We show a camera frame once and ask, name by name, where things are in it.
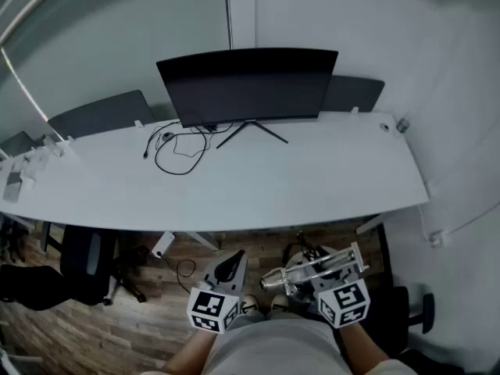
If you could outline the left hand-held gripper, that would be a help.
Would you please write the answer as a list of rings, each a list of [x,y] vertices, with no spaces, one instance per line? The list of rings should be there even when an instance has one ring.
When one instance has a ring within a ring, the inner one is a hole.
[[[245,282],[244,250],[227,253],[205,268],[205,280],[191,289],[187,317],[194,328],[224,334],[240,315],[240,290]]]

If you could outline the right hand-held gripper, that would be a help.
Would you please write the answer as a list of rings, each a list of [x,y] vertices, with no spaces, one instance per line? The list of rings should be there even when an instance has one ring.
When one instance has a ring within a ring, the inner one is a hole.
[[[364,320],[370,308],[370,297],[362,277],[363,268],[357,264],[341,269],[342,286],[333,288],[333,275],[311,279],[320,315],[335,329]]]

